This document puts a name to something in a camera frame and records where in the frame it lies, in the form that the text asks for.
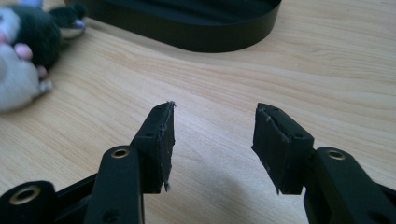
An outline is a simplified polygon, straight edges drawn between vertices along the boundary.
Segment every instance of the black tray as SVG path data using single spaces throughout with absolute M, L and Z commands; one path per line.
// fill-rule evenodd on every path
M 192 51 L 243 49 L 274 27 L 281 0 L 78 0 L 89 17 Z

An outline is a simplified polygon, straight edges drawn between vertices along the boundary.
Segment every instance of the screw hole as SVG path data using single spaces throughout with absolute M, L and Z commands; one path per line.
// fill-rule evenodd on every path
M 346 159 L 346 156 L 339 151 L 328 150 L 327 154 L 329 155 L 330 158 L 335 160 L 343 161 L 344 159 Z
M 111 153 L 111 156 L 115 159 L 120 159 L 128 156 L 129 150 L 128 149 L 117 149 L 113 153 Z
M 105 223 L 116 223 L 120 220 L 120 211 L 116 209 L 109 210 L 105 212 L 102 219 Z
M 9 202 L 14 205 L 29 203 L 40 194 L 41 189 L 38 186 L 29 186 L 20 189 L 9 199 Z

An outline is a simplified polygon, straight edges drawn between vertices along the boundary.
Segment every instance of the wood grain surface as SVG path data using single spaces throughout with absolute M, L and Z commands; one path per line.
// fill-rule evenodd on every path
M 53 90 L 0 114 L 0 194 L 96 173 L 103 153 L 129 144 L 166 101 L 177 104 L 172 190 L 145 196 L 147 223 L 307 223 L 303 196 L 277 196 L 251 150 L 258 102 L 396 189 L 394 0 L 286 0 L 263 41 L 216 54 L 87 24 L 49 71 Z

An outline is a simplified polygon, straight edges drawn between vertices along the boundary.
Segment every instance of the stuffed animal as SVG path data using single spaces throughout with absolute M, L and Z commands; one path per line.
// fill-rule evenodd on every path
M 0 112 L 22 108 L 52 88 L 49 80 L 40 80 L 46 72 L 29 61 L 32 56 L 25 44 L 0 43 Z
M 86 8 L 78 3 L 49 12 L 25 5 L 0 7 L 0 43 L 26 44 L 33 52 L 32 63 L 48 69 L 59 55 L 61 29 L 85 30 L 81 19 L 86 14 Z

